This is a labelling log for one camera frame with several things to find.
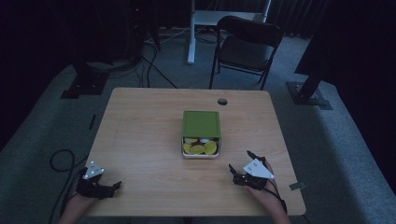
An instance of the gray carpet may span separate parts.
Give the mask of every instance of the gray carpet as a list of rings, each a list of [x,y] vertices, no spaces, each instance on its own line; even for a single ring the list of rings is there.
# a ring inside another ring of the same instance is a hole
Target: gray carpet
[[[199,35],[214,40],[211,35]],[[197,42],[195,64],[187,64],[188,39],[162,42],[154,65],[181,89],[207,89],[214,45]],[[295,105],[286,86],[288,81],[304,81],[294,74],[309,40],[284,37],[264,87],[269,91],[280,127],[302,190],[307,208],[304,217],[293,223],[396,223],[396,199],[375,164],[352,118],[334,86],[321,83],[319,89],[333,110]],[[153,48],[145,46],[144,57],[153,59]],[[93,63],[101,69],[108,65]],[[46,223],[67,173],[50,168],[56,150],[74,151],[76,161],[91,150],[96,131],[111,91],[116,87],[148,86],[148,63],[129,71],[113,72],[102,95],[82,95],[61,100],[74,79],[71,66],[52,80],[35,108],[0,154],[0,223]],[[258,90],[258,77],[222,70],[214,89]],[[150,69],[151,88],[173,88],[155,69]],[[92,116],[96,120],[91,126]],[[67,154],[55,158],[66,167]],[[129,223],[130,217],[84,217],[80,223]],[[268,217],[245,218],[244,223],[271,223]]]

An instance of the green box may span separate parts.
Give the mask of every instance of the green box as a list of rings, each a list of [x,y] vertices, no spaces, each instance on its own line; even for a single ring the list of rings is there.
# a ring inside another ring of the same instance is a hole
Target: green box
[[[219,155],[219,112],[184,111],[181,153],[189,159],[214,159]]]

